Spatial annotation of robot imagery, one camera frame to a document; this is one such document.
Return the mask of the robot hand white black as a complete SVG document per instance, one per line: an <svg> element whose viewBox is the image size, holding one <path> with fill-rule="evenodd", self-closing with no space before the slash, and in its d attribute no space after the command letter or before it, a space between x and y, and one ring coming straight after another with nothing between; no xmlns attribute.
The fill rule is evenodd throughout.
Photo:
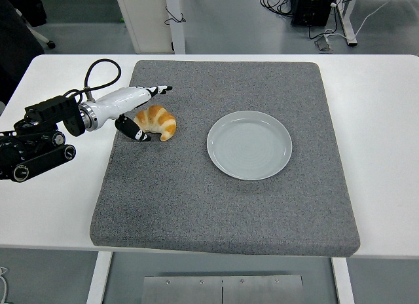
<svg viewBox="0 0 419 304"><path fill-rule="evenodd" d="M125 113L147 103L157 94L165 94L171 86L153 86L143 88L138 86L126 87L111 92L90 104L93 112L90 129L101 128L108 119L115 121L115 127L125 136L140 142L150 141L151 138Z"/></svg>

